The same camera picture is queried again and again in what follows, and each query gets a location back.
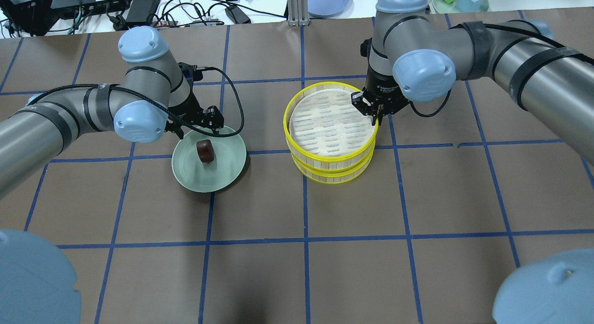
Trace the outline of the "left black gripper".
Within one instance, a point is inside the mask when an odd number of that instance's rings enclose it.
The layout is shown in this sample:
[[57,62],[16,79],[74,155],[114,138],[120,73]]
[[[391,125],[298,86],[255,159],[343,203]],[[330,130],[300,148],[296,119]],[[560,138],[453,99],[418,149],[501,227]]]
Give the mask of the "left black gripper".
[[[189,65],[184,62],[178,62],[181,70],[182,80],[174,95],[185,97],[182,102],[174,105],[172,101],[169,102],[169,110],[182,120],[186,121],[192,126],[199,126],[204,129],[210,129],[212,133],[224,127],[224,116],[217,106],[210,106],[205,110],[200,106],[195,93],[193,91],[195,81],[203,79],[203,74],[197,71],[197,66]],[[184,127],[180,121],[167,121],[165,125],[165,132],[171,132],[177,136],[179,140],[184,138]]]

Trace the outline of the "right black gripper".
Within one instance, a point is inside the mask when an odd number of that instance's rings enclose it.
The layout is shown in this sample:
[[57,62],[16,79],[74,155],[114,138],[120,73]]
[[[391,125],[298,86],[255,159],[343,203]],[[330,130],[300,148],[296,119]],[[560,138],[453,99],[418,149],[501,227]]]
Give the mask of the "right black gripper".
[[362,91],[351,93],[351,104],[362,115],[371,117],[371,125],[382,125],[383,118],[410,104],[392,75],[368,71]]

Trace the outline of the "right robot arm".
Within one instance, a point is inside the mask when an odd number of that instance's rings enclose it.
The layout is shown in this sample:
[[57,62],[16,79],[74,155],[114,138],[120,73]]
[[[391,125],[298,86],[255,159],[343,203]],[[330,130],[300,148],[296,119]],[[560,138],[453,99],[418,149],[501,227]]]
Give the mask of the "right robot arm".
[[[352,105],[373,125],[414,102],[447,96],[456,81],[491,78],[587,162],[594,156],[593,60],[552,40],[543,21],[462,22],[436,30],[428,0],[377,0],[373,37],[361,46],[366,85]],[[497,324],[591,324],[593,250],[522,266],[500,286]]]

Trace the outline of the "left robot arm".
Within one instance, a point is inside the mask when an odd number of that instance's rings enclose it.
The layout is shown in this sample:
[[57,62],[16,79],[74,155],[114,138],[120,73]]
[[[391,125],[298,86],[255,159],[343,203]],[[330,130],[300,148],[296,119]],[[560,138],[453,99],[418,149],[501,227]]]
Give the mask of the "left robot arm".
[[[1,122],[1,197],[63,153],[82,135],[115,132],[152,143],[181,127],[220,136],[216,106],[203,109],[193,93],[201,68],[176,62],[167,41],[151,26],[127,30],[117,43],[127,62],[123,84],[71,84],[36,94]],[[65,254],[46,239],[1,230],[1,322],[78,324],[81,294]]]

